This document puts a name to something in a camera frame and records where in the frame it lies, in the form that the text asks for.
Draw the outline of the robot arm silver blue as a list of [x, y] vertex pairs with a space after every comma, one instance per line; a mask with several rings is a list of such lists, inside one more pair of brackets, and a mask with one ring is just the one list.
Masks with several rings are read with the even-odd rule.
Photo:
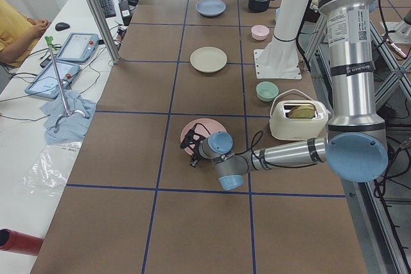
[[[298, 34], [297, 19], [309, 2], [282, 0], [271, 47], [284, 50]], [[325, 137], [235, 153], [232, 137], [215, 132], [196, 141], [192, 162], [210, 160], [225, 190], [239, 187], [243, 175], [251, 171], [310, 167], [321, 162], [352, 182], [369, 182], [382, 175], [389, 159], [385, 122], [376, 112], [374, 97], [369, 10], [375, 2], [319, 0], [328, 30], [333, 88], [333, 117]]]

